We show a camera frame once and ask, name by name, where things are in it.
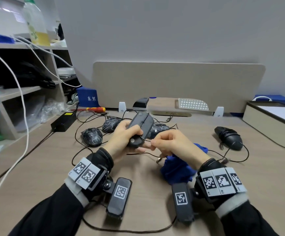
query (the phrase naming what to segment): plastic bottle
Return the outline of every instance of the plastic bottle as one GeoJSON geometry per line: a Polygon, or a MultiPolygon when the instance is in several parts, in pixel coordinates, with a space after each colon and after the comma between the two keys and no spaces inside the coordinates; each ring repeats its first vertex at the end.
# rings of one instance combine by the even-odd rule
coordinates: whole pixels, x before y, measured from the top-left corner
{"type": "Polygon", "coordinates": [[[31,42],[39,46],[50,46],[43,15],[34,0],[24,0],[23,15],[29,28],[31,42]]]}

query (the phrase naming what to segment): white perforated panel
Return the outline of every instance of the white perforated panel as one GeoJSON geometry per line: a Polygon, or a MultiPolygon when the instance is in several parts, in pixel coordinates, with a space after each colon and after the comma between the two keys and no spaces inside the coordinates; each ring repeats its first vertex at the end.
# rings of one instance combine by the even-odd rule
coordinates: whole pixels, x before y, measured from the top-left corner
{"type": "Polygon", "coordinates": [[[191,98],[179,98],[179,108],[209,111],[207,103],[191,98]]]}

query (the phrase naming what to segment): beige box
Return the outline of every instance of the beige box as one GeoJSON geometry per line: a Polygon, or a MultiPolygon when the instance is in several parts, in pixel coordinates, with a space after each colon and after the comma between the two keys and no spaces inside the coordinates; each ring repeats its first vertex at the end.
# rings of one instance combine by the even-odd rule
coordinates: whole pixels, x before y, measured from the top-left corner
{"type": "Polygon", "coordinates": [[[279,102],[250,101],[244,112],[243,121],[267,136],[278,145],[285,147],[285,119],[280,118],[259,106],[285,107],[279,102]]]}

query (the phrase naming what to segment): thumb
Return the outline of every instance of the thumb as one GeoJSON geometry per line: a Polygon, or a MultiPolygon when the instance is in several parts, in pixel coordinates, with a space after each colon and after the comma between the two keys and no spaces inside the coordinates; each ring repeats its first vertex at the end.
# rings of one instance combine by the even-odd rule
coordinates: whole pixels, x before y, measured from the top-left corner
{"type": "Polygon", "coordinates": [[[171,150],[172,140],[162,140],[162,139],[152,139],[151,145],[156,148],[164,148],[166,150],[171,150]]]}
{"type": "Polygon", "coordinates": [[[131,138],[134,135],[142,135],[143,131],[140,129],[139,125],[134,125],[132,127],[130,127],[129,129],[127,129],[126,131],[126,136],[129,138],[131,138]]]}

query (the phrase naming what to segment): screw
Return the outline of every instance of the screw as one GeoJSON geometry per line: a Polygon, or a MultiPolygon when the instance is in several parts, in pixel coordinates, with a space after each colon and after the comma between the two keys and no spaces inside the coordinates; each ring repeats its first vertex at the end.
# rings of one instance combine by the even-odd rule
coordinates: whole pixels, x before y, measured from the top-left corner
{"type": "Polygon", "coordinates": [[[110,187],[111,187],[111,183],[106,182],[106,183],[104,184],[104,189],[105,189],[105,190],[108,190],[110,187]]]}

